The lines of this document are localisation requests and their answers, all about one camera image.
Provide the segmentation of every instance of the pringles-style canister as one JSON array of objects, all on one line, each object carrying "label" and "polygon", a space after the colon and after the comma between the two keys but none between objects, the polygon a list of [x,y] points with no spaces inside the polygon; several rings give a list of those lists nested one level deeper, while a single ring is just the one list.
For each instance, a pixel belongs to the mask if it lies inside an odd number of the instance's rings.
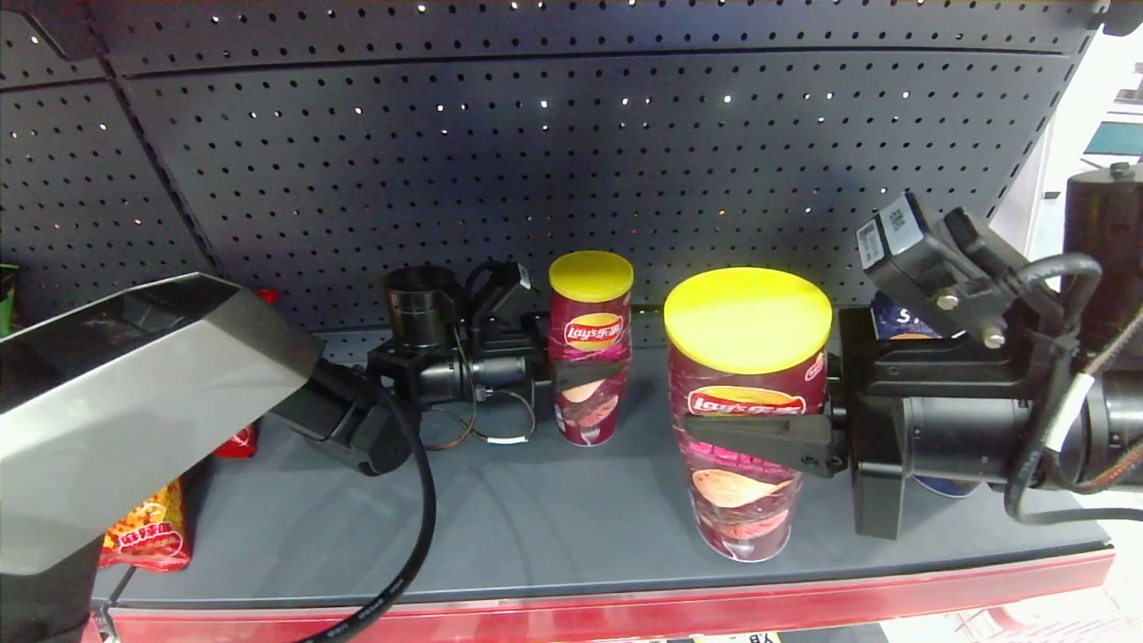
[{"label": "pringles-style canister", "polygon": [[821,413],[830,299],[796,274],[727,267],[676,287],[664,320],[671,417],[698,531],[734,561],[773,558],[790,538],[801,474],[698,442],[684,419]]},{"label": "pringles-style canister", "polygon": [[596,447],[612,437],[618,423],[631,363],[634,268],[617,254],[585,250],[557,258],[547,275],[547,356],[558,372],[582,380],[554,393],[555,421],[572,444]]},{"label": "pringles-style canister", "polygon": [[[879,340],[929,340],[941,337],[908,307],[901,307],[885,292],[873,295],[869,310],[873,314],[873,329],[877,331]],[[913,476],[913,480],[933,493],[946,498],[966,498],[981,485],[976,481],[954,481],[929,476]]]}]

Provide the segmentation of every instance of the blue snack can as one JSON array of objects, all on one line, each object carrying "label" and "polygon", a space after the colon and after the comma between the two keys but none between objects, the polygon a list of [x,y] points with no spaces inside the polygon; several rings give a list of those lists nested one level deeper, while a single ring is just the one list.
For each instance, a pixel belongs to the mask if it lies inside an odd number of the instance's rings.
[{"label": "blue snack can", "polygon": [[[873,295],[869,304],[873,314],[873,327],[879,340],[928,340],[941,336],[906,307],[902,307],[885,292]],[[925,489],[945,498],[965,498],[981,485],[976,481],[954,481],[913,476]]]}]

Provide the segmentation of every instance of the orange snack bag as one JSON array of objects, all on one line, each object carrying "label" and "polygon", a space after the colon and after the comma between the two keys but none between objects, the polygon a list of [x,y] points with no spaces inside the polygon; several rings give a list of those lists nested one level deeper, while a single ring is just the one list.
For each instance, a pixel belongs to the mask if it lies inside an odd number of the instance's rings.
[{"label": "orange snack bag", "polygon": [[99,566],[127,563],[153,572],[178,571],[191,562],[183,513],[183,483],[175,479],[103,536]]}]

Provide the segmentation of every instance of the yellow lid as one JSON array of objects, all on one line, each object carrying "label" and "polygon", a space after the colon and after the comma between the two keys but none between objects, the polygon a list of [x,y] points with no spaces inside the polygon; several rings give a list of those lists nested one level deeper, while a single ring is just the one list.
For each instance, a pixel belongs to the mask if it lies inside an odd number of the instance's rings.
[{"label": "yellow lid", "polygon": [[695,274],[666,297],[666,336],[710,369],[760,376],[801,364],[825,346],[829,297],[809,281],[765,267]]},{"label": "yellow lid", "polygon": [[615,252],[584,250],[566,254],[547,268],[552,289],[573,300],[600,303],[631,289],[636,270]]}]

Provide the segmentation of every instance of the screw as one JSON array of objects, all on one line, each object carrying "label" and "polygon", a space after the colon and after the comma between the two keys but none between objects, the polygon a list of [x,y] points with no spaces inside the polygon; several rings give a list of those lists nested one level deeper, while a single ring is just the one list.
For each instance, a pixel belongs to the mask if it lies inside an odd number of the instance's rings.
[{"label": "screw", "polygon": [[936,306],[941,310],[952,310],[960,304],[960,297],[950,290],[945,290],[936,296]]},{"label": "screw", "polygon": [[1132,177],[1132,163],[1127,161],[1113,162],[1111,163],[1111,167],[1109,167],[1108,169],[1111,170],[1112,178],[1126,179]]},{"label": "screw", "polygon": [[984,346],[989,348],[1000,348],[1004,346],[1004,333],[1000,329],[989,328],[984,330]]}]

